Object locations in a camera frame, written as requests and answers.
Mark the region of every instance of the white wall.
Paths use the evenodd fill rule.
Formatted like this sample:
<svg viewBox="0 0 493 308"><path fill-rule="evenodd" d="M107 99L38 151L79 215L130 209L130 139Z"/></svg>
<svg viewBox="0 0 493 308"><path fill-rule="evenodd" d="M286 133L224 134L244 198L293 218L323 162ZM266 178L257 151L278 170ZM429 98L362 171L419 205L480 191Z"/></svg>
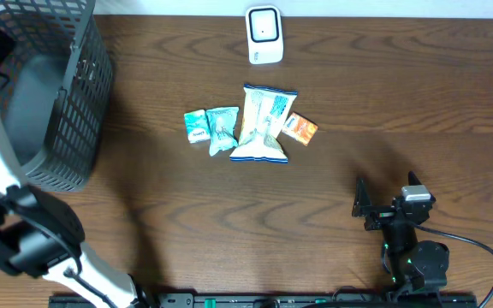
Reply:
<svg viewBox="0 0 493 308"><path fill-rule="evenodd" d="M283 16L493 18L493 0L97 0L96 14L244 15L259 4Z"/></svg>

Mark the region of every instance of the black mesh basket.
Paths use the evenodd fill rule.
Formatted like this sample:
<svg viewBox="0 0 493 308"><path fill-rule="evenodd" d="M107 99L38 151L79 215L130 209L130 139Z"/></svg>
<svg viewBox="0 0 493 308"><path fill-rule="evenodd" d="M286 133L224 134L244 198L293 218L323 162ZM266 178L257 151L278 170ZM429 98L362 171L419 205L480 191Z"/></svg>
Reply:
<svg viewBox="0 0 493 308"><path fill-rule="evenodd" d="M3 125L45 191L80 190L92 170L112 81L93 9L94 0L0 0L0 29L17 43L0 68Z"/></svg>

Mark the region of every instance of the plastic wrapper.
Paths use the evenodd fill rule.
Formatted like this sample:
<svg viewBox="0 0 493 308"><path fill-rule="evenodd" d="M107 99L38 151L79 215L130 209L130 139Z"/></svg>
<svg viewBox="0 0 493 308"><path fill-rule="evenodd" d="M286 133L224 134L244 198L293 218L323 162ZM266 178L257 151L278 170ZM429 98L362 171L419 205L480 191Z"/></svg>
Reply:
<svg viewBox="0 0 493 308"><path fill-rule="evenodd" d="M237 146L233 135L239 107L220 107L206 111L211 128L211 147L209 154L214 156L219 151L226 151Z"/></svg>
<svg viewBox="0 0 493 308"><path fill-rule="evenodd" d="M206 121L204 110L197 110L184 114L187 139L189 143L205 141L211 138L209 123Z"/></svg>
<svg viewBox="0 0 493 308"><path fill-rule="evenodd" d="M318 126L307 120L305 117L293 112L284 123L282 132L307 146L318 130Z"/></svg>
<svg viewBox="0 0 493 308"><path fill-rule="evenodd" d="M298 92L250 85L245 85L244 89L246 96L241 136L237 149L229 158L234 162L288 163L276 138Z"/></svg>

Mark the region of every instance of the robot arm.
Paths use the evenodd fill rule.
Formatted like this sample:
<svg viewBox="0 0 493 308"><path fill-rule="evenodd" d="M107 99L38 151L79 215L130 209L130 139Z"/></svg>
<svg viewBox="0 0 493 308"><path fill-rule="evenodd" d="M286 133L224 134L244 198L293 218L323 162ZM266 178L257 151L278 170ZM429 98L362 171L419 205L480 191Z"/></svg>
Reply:
<svg viewBox="0 0 493 308"><path fill-rule="evenodd" d="M0 64L9 37L0 46ZM2 228L6 216L17 222ZM0 115L0 269L10 275L43 276L74 290L98 308L154 306L132 278L109 266L85 242L79 219L63 201L27 184Z"/></svg>

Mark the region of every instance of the orange snack packet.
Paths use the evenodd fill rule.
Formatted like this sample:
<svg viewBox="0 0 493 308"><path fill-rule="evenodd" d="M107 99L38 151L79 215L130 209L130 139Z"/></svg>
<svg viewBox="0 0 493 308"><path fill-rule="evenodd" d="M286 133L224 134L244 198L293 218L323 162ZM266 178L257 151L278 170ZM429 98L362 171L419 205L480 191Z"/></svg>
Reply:
<svg viewBox="0 0 493 308"><path fill-rule="evenodd" d="M296 114L290 115L282 127L282 132L307 146L318 126L308 121L305 117Z"/></svg>

